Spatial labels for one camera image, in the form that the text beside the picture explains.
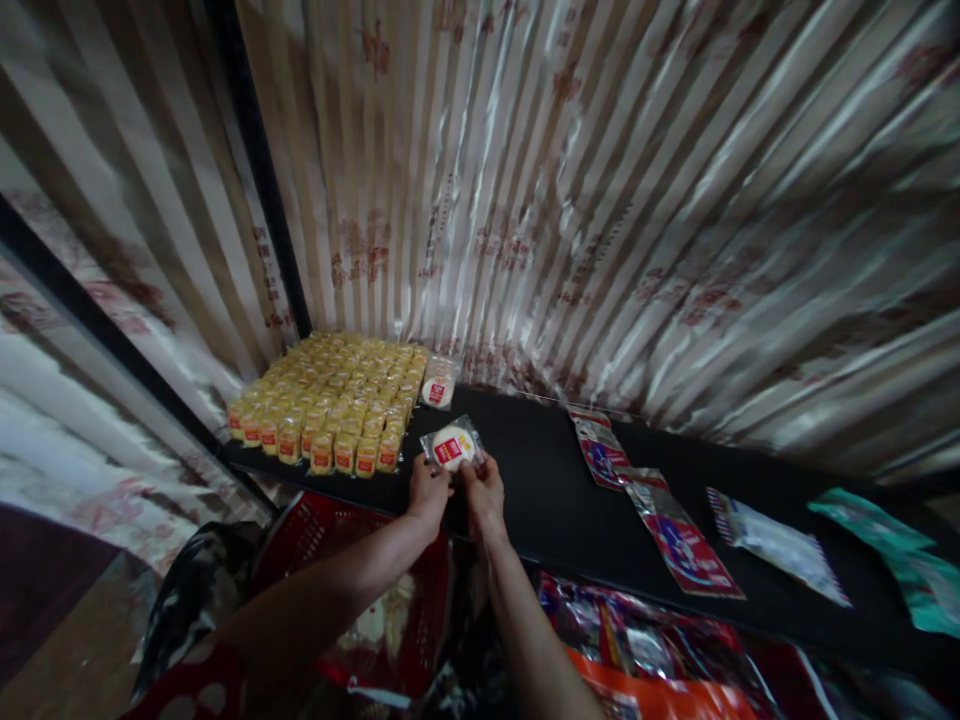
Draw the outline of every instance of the white packet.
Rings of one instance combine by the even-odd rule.
[[[434,467],[456,472],[464,461],[478,466],[483,464],[480,435],[466,415],[461,415],[435,433],[422,436],[420,444]]]
[[[707,488],[707,497],[727,545],[749,550],[838,605],[853,607],[813,535],[777,522],[713,488]]]
[[[449,410],[459,375],[460,366],[455,360],[443,355],[431,355],[420,388],[423,404],[437,410]]]

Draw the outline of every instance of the black tabletop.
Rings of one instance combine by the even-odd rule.
[[[684,594],[626,494],[593,483],[566,412],[530,400],[457,388],[452,412],[417,408],[404,439],[403,463],[393,476],[314,478],[304,465],[283,465],[239,443],[226,447],[225,460],[398,515],[407,507],[409,465],[420,451],[419,436],[462,414],[470,416],[484,447],[499,463],[506,487],[507,528],[525,560],[833,657],[899,670],[942,687],[953,681],[960,641],[914,628],[880,556],[840,526],[808,511],[806,503],[824,490],[843,486],[932,537],[938,542],[934,552],[954,563],[960,558],[960,537],[924,507],[892,503],[865,483],[758,453],[614,423],[631,463],[661,470],[674,496],[716,549],[747,596],[746,601],[737,601]],[[707,486],[815,535],[854,607],[842,608],[750,553],[724,545],[707,502]],[[462,493],[451,500],[445,525],[454,535],[466,534]]]

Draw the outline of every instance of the floor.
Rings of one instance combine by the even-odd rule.
[[[0,507],[0,577],[0,717],[122,712],[153,572],[98,540]]]

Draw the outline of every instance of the striped curtain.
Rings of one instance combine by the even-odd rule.
[[[220,431],[297,337],[203,3],[0,7],[0,192]],[[236,7],[314,326],[841,472],[960,457],[955,3]],[[5,266],[0,311],[0,502],[161,571],[253,514]]]
[[[238,7],[315,324],[844,472],[960,447],[955,3]]]

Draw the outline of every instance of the person's right hand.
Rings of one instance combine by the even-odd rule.
[[[470,536],[483,543],[488,550],[500,543],[508,543],[507,527],[503,522],[503,480],[497,461],[483,452],[483,464],[460,464],[460,474],[467,490],[470,511]]]

